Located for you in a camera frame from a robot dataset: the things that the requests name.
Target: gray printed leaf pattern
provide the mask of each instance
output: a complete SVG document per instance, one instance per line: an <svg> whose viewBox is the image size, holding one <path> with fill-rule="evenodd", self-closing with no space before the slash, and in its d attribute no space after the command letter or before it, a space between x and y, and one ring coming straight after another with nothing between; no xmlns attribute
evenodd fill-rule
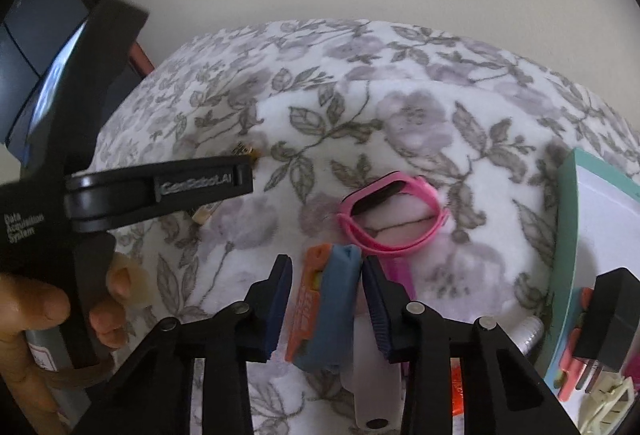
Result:
<svg viewBox="0 0 640 435"><path fill-rule="evenodd" d="M487 142L486 132L478 124L474 116L459 102L456 103L456 111L453 114L452 121L469 146L480 153L484 152Z"/></svg>
<svg viewBox="0 0 640 435"><path fill-rule="evenodd" d="M289 171L291 185L296 190L298 198L305 202L316 183L313 162L304 156L298 156L291 161Z"/></svg>
<svg viewBox="0 0 640 435"><path fill-rule="evenodd" d="M584 148L640 181L640 134L561 74L427 27L330 19L186 43L109 119L90 171L226 154L239 141L261 153L254 195L223 202L203 227L176 212L114 231L158 287L129 318L136 340L167 314L200 320L241 299L276 253L340 238L340 200L393 170L424 177L451 215L416 254L429 259L414 265L418 297L464 320L511 313L500 308L511 299L548 327L566 155ZM338 378L302 377L282 349L250 368L255 431L304 434L328 420L332 433L364 435Z"/></svg>
<svg viewBox="0 0 640 435"><path fill-rule="evenodd" d="M277 168L276 171L274 171L271 174L271 178L269 179L269 182L265 184L264 191L267 192L269 190L274 189L274 187L280 184L280 182L282 182L284 177L287 176L288 171L289 171L289 164L284 164L284 166L280 166L279 168Z"/></svg>
<svg viewBox="0 0 640 435"><path fill-rule="evenodd" d="M335 82L324 82L318 85L318 103L326 105L334 97Z"/></svg>
<svg viewBox="0 0 640 435"><path fill-rule="evenodd" d="M182 274L182 299L187 301L196 286L196 276L198 275L198 269L200 266L200 260L196 256L193 263L189 264Z"/></svg>
<svg viewBox="0 0 640 435"><path fill-rule="evenodd" d="M336 124L342 114L344 113L344 97L340 94L335 94L332 97L329 107L326 110L326 118L331 124Z"/></svg>
<svg viewBox="0 0 640 435"><path fill-rule="evenodd" d="M538 252L543 263L548 267L553 267L556 234L552 226L524 204L517 200L514 200L513 203L518 208L520 227L524 237L529 245Z"/></svg>
<svg viewBox="0 0 640 435"><path fill-rule="evenodd" d="M505 148L496 146L491 148L486 153L486 156L494 166L507 168L511 172L511 177L509 177L511 182L520 184L524 179L527 173L527 165L518 155Z"/></svg>
<svg viewBox="0 0 640 435"><path fill-rule="evenodd" d="M162 255L158 255L158 278L156 281L162 303L169 314L175 316L180 308L178 280Z"/></svg>
<svg viewBox="0 0 640 435"><path fill-rule="evenodd" d="M172 214L166 214L160 219L160 227L165 233L164 241L166 243L172 243L180 235L180 225L178 220Z"/></svg>
<svg viewBox="0 0 640 435"><path fill-rule="evenodd" d="M289 109L289 122L291 126L305 135L323 135L326 129L324 118L317 111L308 108Z"/></svg>

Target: pink wristband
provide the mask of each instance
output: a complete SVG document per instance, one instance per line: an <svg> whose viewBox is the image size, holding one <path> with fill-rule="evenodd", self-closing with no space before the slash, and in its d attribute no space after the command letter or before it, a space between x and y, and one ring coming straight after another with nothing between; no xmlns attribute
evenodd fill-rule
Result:
<svg viewBox="0 0 640 435"><path fill-rule="evenodd" d="M372 238L361 228L353 217L365 211L369 211L384 202L392 195L405 193L420 198L433 209L436 219L431 228L404 245L385 245ZM402 256L409 255L423 248L436 235L437 231L449 218L449 210L443 208L438 201L438 192L427 181L418 176L410 177L399 171L385 175L381 179L372 182L368 186L346 196L338 210L338 223L344 230L351 243L357 245L366 255L377 256Z"/></svg>

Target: pink object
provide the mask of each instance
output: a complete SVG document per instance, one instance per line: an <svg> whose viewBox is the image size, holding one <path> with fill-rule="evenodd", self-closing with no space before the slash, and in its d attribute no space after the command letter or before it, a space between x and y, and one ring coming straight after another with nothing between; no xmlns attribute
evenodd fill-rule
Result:
<svg viewBox="0 0 640 435"><path fill-rule="evenodd" d="M341 368L340 381L353 392L355 420L361 430L388 431L398 426L402 412L400 364L390 364L378 350L362 283L353 318L353 361Z"/></svg>
<svg viewBox="0 0 640 435"><path fill-rule="evenodd" d="M566 374L564 384L562 385L562 388L560 388L560 392L558 392L558 401L561 402L569 400L572 392L575 390L575 385L578 383L578 380L584 371L584 367L586 366L582 361L574 359L575 343L578 341L579 337L580 329L573 329L571 334L569 334L569 339L566 342L566 347L564 348L564 352L562 352L560 364L558 365L560 370L564 371Z"/></svg>
<svg viewBox="0 0 640 435"><path fill-rule="evenodd" d="M640 354L635 355L628 365L626 365L624 371L625 377L631 377L634 382L635 391L640 390Z"/></svg>
<svg viewBox="0 0 640 435"><path fill-rule="evenodd" d="M409 299L415 300L414 278L411 276L409 263L404 258L381 258L380 265L386 278L401 284L409 294Z"/></svg>
<svg viewBox="0 0 640 435"><path fill-rule="evenodd" d="M436 213L433 226L417 240L412 240L404 245L385 245L376 241L366 233L354 220L353 215L367 211L376 204L383 202L391 195L405 193L413 195L427 203ZM441 207L438 201L438 192L422 177L410 177L399 171L385 175L381 179L372 182L363 189L348 195L341 203L338 211L338 223L345 231L351 243L357 245L366 255L401 256L409 255L429 243L437 231L449 218L449 210Z"/></svg>

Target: human hand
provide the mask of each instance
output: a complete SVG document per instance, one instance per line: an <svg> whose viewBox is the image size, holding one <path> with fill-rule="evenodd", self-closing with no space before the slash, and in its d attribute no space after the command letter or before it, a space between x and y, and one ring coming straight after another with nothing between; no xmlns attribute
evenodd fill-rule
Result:
<svg viewBox="0 0 640 435"><path fill-rule="evenodd" d="M124 303L131 292L129 270L112 263L107 275L111 296L98 303L89 319L97 338L118 349L127 342ZM0 274L0 374L38 435L62 435L58 405L38 373L24 330L60 325L69 314L66 294L52 285L11 274Z"/></svg>

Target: metal screw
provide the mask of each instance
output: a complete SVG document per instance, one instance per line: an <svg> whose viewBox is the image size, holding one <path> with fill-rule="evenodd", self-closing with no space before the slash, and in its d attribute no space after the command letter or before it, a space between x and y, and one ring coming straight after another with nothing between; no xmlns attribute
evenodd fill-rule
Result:
<svg viewBox="0 0 640 435"><path fill-rule="evenodd" d="M406 304L406 311L418 316L424 312L424 305L419 301L409 301Z"/></svg>
<svg viewBox="0 0 640 435"><path fill-rule="evenodd" d="M180 322L178 321L177 318L168 317L168 318L161 319L158 324L160 325L161 330L164 330L165 332L169 332L169 331L172 331L175 327L177 327L180 324Z"/></svg>
<svg viewBox="0 0 640 435"><path fill-rule="evenodd" d="M249 312L251 309L249 303L245 303L244 301L237 301L231 306L233 307L235 314L244 314L245 312Z"/></svg>
<svg viewBox="0 0 640 435"><path fill-rule="evenodd" d="M485 330L493 330L498 323L491 316L482 316L479 320L480 326Z"/></svg>

